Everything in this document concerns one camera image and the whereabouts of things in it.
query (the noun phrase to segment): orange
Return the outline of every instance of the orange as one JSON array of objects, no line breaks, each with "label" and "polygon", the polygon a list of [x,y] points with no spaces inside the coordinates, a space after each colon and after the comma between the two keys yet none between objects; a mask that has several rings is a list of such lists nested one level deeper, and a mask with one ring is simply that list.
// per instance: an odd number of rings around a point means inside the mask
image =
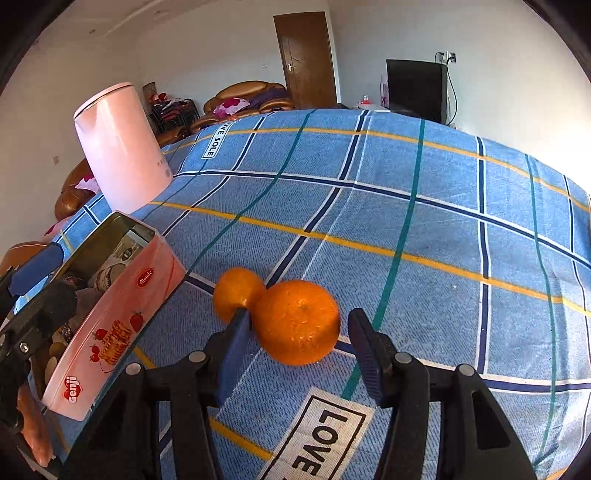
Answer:
[{"label": "orange", "polygon": [[230,323],[236,309],[246,307],[252,311],[267,288],[261,278],[242,267],[231,268],[217,281],[213,290],[213,308],[224,322]]},{"label": "orange", "polygon": [[252,311],[261,346],[286,365],[317,362],[339,338],[339,307],[325,289],[304,280],[273,285]]}]

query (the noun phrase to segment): yellow stripe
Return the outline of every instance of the yellow stripe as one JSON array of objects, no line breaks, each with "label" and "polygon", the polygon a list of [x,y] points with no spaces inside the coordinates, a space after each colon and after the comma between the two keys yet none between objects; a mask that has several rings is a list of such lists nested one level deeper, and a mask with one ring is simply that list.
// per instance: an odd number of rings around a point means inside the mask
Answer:
[{"label": "yellow stripe", "polygon": [[[161,204],[160,202],[150,202],[150,203],[152,205],[160,205]],[[234,220],[234,218],[235,218],[235,215],[233,215],[231,213],[218,212],[216,210],[210,210],[210,209],[201,208],[201,207],[190,207],[187,205],[180,205],[178,203],[169,203],[169,202],[165,202],[162,205],[167,206],[167,207],[180,209],[180,210],[189,210],[191,212],[199,212],[199,213],[204,213],[206,215],[213,215],[213,216],[217,216],[220,218],[225,218],[227,220]],[[342,247],[353,248],[356,250],[361,250],[363,252],[370,252],[373,254],[384,255],[386,257],[393,257],[394,256],[394,250],[390,250],[388,248],[383,248],[383,247],[376,247],[374,245],[362,244],[360,242],[354,242],[351,240],[347,240],[345,238],[340,238],[337,236],[328,235],[328,234],[322,233],[322,232],[306,232],[300,228],[294,228],[294,227],[287,226],[287,225],[280,225],[279,223],[267,222],[265,220],[259,220],[259,219],[250,218],[247,216],[240,217],[238,219],[238,221],[242,222],[242,223],[248,223],[250,225],[261,226],[264,228],[270,228],[272,230],[279,230],[281,232],[293,233],[294,235],[302,235],[302,236],[306,236],[309,238],[315,238],[320,241],[326,241],[331,244],[340,245]],[[499,280],[497,278],[485,278],[480,273],[475,273],[475,272],[471,272],[469,270],[464,270],[463,268],[455,267],[453,265],[445,264],[443,262],[438,262],[436,260],[431,260],[429,258],[419,257],[418,255],[403,253],[402,259],[409,261],[409,262],[419,264],[419,265],[423,265],[425,267],[434,268],[435,270],[440,270],[440,271],[444,271],[447,273],[451,273],[452,275],[457,275],[459,277],[468,278],[473,281],[483,282],[483,283],[489,284],[493,287],[502,288],[504,290],[508,290],[508,291],[511,291],[514,293],[526,295],[528,297],[532,297],[535,299],[547,300],[547,298],[548,298],[545,293],[542,293],[542,292],[539,292],[536,290],[532,290],[530,288],[521,287],[519,285],[514,285],[512,283],[509,283],[509,282],[506,282],[503,280]],[[554,297],[552,297],[552,302],[558,303],[558,304],[563,304],[563,305],[567,306],[568,308],[574,310],[575,312],[579,312],[579,313],[586,315],[586,316],[591,316],[591,312],[585,310],[583,307],[577,305],[576,303],[573,303],[572,301],[565,299],[564,297],[554,296]]]},{"label": "yellow stripe", "polygon": [[550,475],[548,478],[546,478],[546,480],[558,480],[563,473],[565,473],[566,468],[563,468],[562,470],[559,470],[558,472],[554,472],[552,475]]},{"label": "yellow stripe", "polygon": [[135,356],[139,358],[139,361],[142,362],[146,368],[156,368],[155,363],[152,360],[150,360],[149,356],[146,355],[140,347],[134,346],[134,353]]},{"label": "yellow stripe", "polygon": [[231,431],[223,423],[218,422],[213,417],[209,417],[209,424],[211,425],[212,430],[218,432],[221,436],[227,438],[247,452],[250,452],[264,461],[271,459],[271,452],[259,447],[257,444],[251,442],[247,438],[244,438],[242,435],[238,435],[236,432]]},{"label": "yellow stripe", "polygon": [[74,248],[72,247],[72,244],[70,243],[70,241],[68,240],[68,237],[64,233],[64,230],[60,230],[60,237],[63,239],[63,241],[66,244],[66,247],[68,247],[68,250],[70,251],[70,253],[74,253]]},{"label": "yellow stripe", "polygon": [[[251,134],[253,132],[257,132],[257,133],[262,133],[262,134],[274,134],[274,133],[292,133],[292,132],[297,132],[299,130],[299,128],[291,128],[291,127],[283,127],[283,128],[261,128],[259,130],[230,130],[226,135],[241,135],[241,134]],[[368,132],[368,131],[362,131],[362,132],[354,132],[351,130],[338,130],[338,129],[331,129],[331,128],[315,128],[315,127],[306,127],[304,128],[304,132],[310,132],[310,133],[318,133],[318,134],[333,134],[333,135],[348,135],[348,136],[355,136],[355,135],[368,135],[370,137],[380,137],[380,138],[388,138],[390,140],[399,140],[402,142],[408,142],[408,143],[413,143],[416,144],[418,143],[418,139],[416,138],[412,138],[412,137],[405,137],[403,135],[396,135],[396,134],[387,134],[384,132]],[[203,140],[206,140],[208,138],[211,138],[213,136],[212,135],[205,135],[202,138],[199,138],[196,141],[193,142],[189,142],[186,143],[184,145],[181,145],[179,148],[183,148],[183,147],[188,147],[189,145],[194,145],[196,143],[199,143]],[[529,172],[526,172],[525,170],[522,170],[519,167],[516,167],[514,165],[511,165],[510,163],[504,162],[502,160],[497,160],[496,158],[492,158],[492,157],[487,157],[485,155],[479,155],[478,153],[474,153],[474,152],[469,152],[468,150],[462,150],[460,148],[455,148],[455,147],[448,147],[447,145],[441,145],[435,142],[423,142],[423,145],[425,147],[431,147],[431,148],[436,148],[437,150],[444,150],[450,153],[455,153],[458,155],[464,155],[466,157],[471,157],[471,158],[475,158],[477,160],[485,160],[491,163],[494,163],[496,165],[499,165],[501,167],[505,167],[508,170],[511,170],[519,175],[522,175],[526,178],[530,177]],[[544,187],[556,192],[556,193],[560,193],[561,195],[567,197],[568,199],[570,199],[577,207],[581,208],[582,210],[584,210],[585,212],[591,212],[591,210],[589,209],[588,206],[582,204],[580,201],[578,201],[577,199],[575,199],[574,197],[572,197],[571,195],[569,195],[566,190],[561,189],[559,187],[556,187],[554,185],[551,185],[550,183],[547,183],[546,181],[538,178],[538,177],[534,177],[533,178],[534,182],[539,183],[540,185],[543,185]]]},{"label": "yellow stripe", "polygon": [[66,437],[64,436],[64,432],[61,430],[61,425],[57,421],[57,419],[53,416],[51,410],[47,410],[46,415],[49,417],[51,423],[53,423],[53,427],[56,430],[57,437],[60,439],[61,446],[66,451],[66,453],[70,453],[70,446],[66,442]]}]

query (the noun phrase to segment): wall outlet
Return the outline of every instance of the wall outlet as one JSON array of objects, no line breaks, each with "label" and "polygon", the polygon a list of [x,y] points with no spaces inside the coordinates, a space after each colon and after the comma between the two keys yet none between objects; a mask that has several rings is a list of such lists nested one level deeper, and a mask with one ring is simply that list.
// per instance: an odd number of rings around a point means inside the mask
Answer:
[{"label": "wall outlet", "polygon": [[448,64],[449,62],[452,62],[452,63],[456,62],[456,54],[455,53],[449,53],[448,51],[438,51],[437,55],[439,55],[440,63]]}]

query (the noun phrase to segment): pink pillow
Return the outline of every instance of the pink pillow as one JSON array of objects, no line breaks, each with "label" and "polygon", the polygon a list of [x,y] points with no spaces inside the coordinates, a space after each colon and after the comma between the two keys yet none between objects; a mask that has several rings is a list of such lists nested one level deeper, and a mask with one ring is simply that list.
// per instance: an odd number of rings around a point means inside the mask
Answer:
[{"label": "pink pillow", "polygon": [[225,116],[234,115],[249,105],[250,103],[244,98],[229,98],[218,105],[213,111],[213,114],[218,118],[224,118]]}]

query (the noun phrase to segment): pink bottle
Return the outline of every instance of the pink bottle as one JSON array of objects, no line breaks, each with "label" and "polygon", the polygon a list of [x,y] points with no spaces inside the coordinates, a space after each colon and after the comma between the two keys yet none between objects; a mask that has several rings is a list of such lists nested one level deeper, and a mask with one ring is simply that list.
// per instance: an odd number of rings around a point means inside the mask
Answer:
[{"label": "pink bottle", "polygon": [[112,210],[132,213],[172,181],[134,86],[118,83],[74,114],[76,132]]}]

